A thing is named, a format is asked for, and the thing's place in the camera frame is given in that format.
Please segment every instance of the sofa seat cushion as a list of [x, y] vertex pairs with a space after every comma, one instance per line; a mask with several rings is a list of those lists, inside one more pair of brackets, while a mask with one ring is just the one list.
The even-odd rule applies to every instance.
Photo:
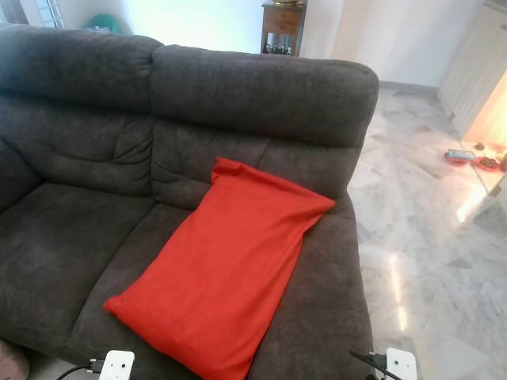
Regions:
[[0, 214], [0, 336], [51, 353], [148, 198], [44, 183]]
[[190, 215], [190, 211], [161, 203], [135, 228], [97, 281], [80, 313], [61, 357], [74, 363], [88, 358], [103, 358], [109, 350], [135, 353], [132, 380], [199, 377], [170, 357], [163, 355], [102, 307], [136, 281], [157, 257], [172, 233]]

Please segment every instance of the cabinet drawer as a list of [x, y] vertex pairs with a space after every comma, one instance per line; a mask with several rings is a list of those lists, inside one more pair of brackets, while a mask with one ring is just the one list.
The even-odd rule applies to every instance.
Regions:
[[265, 9], [264, 25], [266, 32], [296, 34], [299, 27], [300, 12]]

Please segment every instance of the sofa backrest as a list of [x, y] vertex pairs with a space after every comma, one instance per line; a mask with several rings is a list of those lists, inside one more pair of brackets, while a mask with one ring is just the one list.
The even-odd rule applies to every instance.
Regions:
[[151, 194], [148, 78], [159, 42], [0, 27], [0, 139], [44, 179]]
[[194, 208], [216, 156], [339, 197], [377, 93], [375, 74], [356, 63], [161, 47], [151, 71], [154, 197]]

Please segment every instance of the sofa armrest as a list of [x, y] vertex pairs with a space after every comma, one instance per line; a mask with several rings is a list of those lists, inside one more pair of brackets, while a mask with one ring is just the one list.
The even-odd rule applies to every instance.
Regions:
[[23, 158], [0, 139], [0, 212], [32, 191], [41, 181]]
[[372, 350], [372, 332], [349, 196], [305, 236], [301, 256], [248, 379], [364, 380], [349, 351]]

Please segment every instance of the sofa headrest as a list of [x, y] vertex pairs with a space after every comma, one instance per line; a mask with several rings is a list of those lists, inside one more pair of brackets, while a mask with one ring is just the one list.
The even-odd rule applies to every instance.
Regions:
[[180, 46], [153, 54], [153, 113], [194, 124], [361, 146], [377, 93], [358, 63]]
[[151, 55], [160, 46], [142, 36], [3, 25], [0, 89], [149, 112]]

